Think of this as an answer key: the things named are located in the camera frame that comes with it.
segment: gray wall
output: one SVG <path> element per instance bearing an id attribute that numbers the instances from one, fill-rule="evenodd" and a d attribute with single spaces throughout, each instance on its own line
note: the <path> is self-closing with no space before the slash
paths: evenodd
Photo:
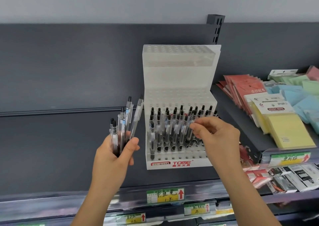
<path id="1" fill-rule="evenodd" d="M 319 21 L 319 0 L 0 0 L 0 23 Z"/>

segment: red arrow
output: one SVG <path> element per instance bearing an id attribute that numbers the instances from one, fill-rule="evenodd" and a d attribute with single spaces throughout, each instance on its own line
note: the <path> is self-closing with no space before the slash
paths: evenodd
<path id="1" fill-rule="evenodd" d="M 303 159 L 303 161 L 302 162 L 306 162 L 307 160 L 309 160 L 309 156 L 308 155 L 306 155 L 305 157 L 304 157 L 304 159 Z"/>
<path id="2" fill-rule="evenodd" d="M 179 196 L 180 196 L 180 199 L 182 199 L 182 198 L 183 198 L 183 194 L 184 194 L 183 191 L 180 190 L 178 194 L 179 194 Z"/>

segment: price tag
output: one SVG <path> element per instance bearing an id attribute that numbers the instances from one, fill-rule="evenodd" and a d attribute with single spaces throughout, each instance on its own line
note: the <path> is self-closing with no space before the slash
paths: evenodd
<path id="1" fill-rule="evenodd" d="M 233 213 L 234 213 L 234 210 L 232 208 L 216 210 L 216 214 L 233 214 Z"/>
<path id="2" fill-rule="evenodd" d="M 147 203 L 162 203 L 184 200 L 184 188 L 147 191 Z"/>
<path id="3" fill-rule="evenodd" d="M 210 213 L 209 203 L 193 203 L 184 205 L 184 215 L 197 215 Z"/>
<path id="4" fill-rule="evenodd" d="M 138 214 L 127 214 L 123 216 L 119 216 L 118 223 L 123 224 L 140 224 L 146 222 L 146 213 L 138 213 Z"/>
<path id="5" fill-rule="evenodd" d="M 271 155 L 269 166 L 300 164 L 310 159 L 311 152 Z"/>

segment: pen display box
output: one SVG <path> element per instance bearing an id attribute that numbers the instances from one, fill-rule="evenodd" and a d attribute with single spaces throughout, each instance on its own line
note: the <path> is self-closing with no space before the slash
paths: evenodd
<path id="1" fill-rule="evenodd" d="M 210 92 L 220 45 L 144 45 L 144 114 L 146 126 L 147 169 L 168 169 L 182 167 L 211 166 L 201 140 L 192 138 L 188 144 L 183 141 L 180 148 L 172 149 L 171 139 L 165 144 L 155 142 L 151 153 L 150 115 L 151 109 L 157 115 L 168 108 L 172 115 L 175 107 L 188 113 L 189 107 L 200 110 L 202 106 L 215 111 L 217 101 Z"/>

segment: shelf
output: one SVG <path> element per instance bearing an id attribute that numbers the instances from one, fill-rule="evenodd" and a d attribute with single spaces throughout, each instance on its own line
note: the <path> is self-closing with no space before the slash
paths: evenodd
<path id="1" fill-rule="evenodd" d="M 286 154 L 294 152 L 311 152 L 307 163 L 319 163 L 319 136 L 313 129 L 306 125 L 309 134 L 317 147 L 302 148 L 293 150 L 280 150 L 270 135 L 264 135 L 260 128 L 257 128 L 248 115 L 239 109 L 235 103 L 216 85 L 213 85 L 211 92 L 217 100 L 217 111 L 223 120 L 233 124 L 241 131 L 241 143 L 249 146 L 250 156 L 255 163 L 267 164 L 270 156 L 275 154 Z"/>

